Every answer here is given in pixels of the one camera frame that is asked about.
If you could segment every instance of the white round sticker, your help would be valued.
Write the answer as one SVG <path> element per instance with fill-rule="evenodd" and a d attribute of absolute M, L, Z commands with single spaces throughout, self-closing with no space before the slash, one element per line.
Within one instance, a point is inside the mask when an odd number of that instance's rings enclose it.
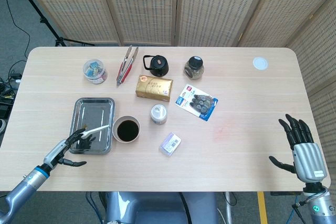
<path fill-rule="evenodd" d="M 253 66 L 258 70 L 265 70 L 268 68 L 268 61 L 262 57 L 256 57 L 253 59 Z"/>

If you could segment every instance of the wooden table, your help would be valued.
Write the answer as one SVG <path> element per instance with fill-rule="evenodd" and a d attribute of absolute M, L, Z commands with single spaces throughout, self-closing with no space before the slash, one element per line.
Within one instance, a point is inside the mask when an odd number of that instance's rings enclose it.
<path fill-rule="evenodd" d="M 127 47 L 40 47 L 29 54 L 17 99 L 0 148 L 0 190 L 11 190 L 44 156 L 68 136 L 74 103 L 81 97 L 111 97 L 115 118 L 132 115 L 141 135 L 129 144 L 113 141 L 107 155 L 66 154 L 83 167 L 58 165 L 40 190 L 62 191 L 280 191 L 302 190 L 296 175 L 275 167 L 273 155 L 292 163 L 286 135 L 278 123 L 285 113 L 303 119 L 320 145 L 295 53 L 287 48 L 141 47 L 124 84 L 115 79 Z M 163 55 L 173 79 L 170 102 L 138 98 L 135 87 L 143 55 Z M 203 58 L 205 72 L 190 80 L 183 66 L 191 56 Z M 269 62 L 265 71 L 255 57 Z M 94 85 L 83 73 L 92 58 L 103 61 L 107 80 Z M 217 97 L 208 122 L 176 106 L 189 83 Z M 155 125 L 150 109 L 162 103 L 168 120 Z M 174 132 L 182 142 L 171 157 L 159 151 Z M 324 179 L 325 186 L 330 178 Z"/>

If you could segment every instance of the white cup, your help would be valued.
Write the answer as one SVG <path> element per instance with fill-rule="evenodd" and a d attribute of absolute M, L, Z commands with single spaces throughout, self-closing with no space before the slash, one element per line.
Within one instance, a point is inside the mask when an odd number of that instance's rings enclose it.
<path fill-rule="evenodd" d="M 136 125 L 138 126 L 138 134 L 136 135 L 136 137 L 134 137 L 134 139 L 130 140 L 130 141 L 123 141 L 122 139 L 120 139 L 119 135 L 118 135 L 118 128 L 120 126 L 121 123 L 125 122 L 125 121 L 133 121 L 134 123 L 136 123 Z M 113 136 L 114 138 L 119 141 L 120 143 L 131 143 L 133 141 L 135 141 L 139 134 L 140 134 L 140 123 L 138 121 L 138 119 L 136 119 L 135 117 L 133 116 L 130 116 L 130 115 L 124 115 L 120 118 L 118 118 L 114 124 L 113 124 L 113 128 L 112 128 L 112 133 L 113 133 Z"/>

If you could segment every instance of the cup of coffee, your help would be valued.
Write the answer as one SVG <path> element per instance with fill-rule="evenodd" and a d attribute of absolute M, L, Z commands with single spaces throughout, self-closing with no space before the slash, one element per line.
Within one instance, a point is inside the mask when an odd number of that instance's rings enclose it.
<path fill-rule="evenodd" d="M 131 143 L 139 136 L 140 123 L 135 117 L 124 115 L 114 122 L 112 133 L 119 142 Z"/>

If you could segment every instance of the tripod stand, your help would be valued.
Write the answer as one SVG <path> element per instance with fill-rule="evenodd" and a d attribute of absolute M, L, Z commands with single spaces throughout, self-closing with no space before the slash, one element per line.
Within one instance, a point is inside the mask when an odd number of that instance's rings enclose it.
<path fill-rule="evenodd" d="M 52 32 L 52 34 L 55 36 L 55 38 L 56 38 L 55 47 L 58 47 L 59 45 L 61 45 L 63 47 L 66 47 L 67 45 L 64 43 L 64 41 L 79 43 L 82 46 L 85 46 L 85 45 L 94 46 L 94 44 L 91 44 L 91 43 L 60 37 L 57 34 L 57 32 L 54 30 L 54 28 L 51 26 L 51 24 L 49 23 L 47 18 L 43 15 L 43 13 L 40 11 L 40 9 L 37 7 L 37 5 L 34 3 L 34 1 L 33 0 L 28 0 L 28 1 L 31 3 L 31 5 L 35 9 L 35 11 L 40 16 L 40 22 L 46 24 L 46 26 L 49 28 L 49 30 Z"/>

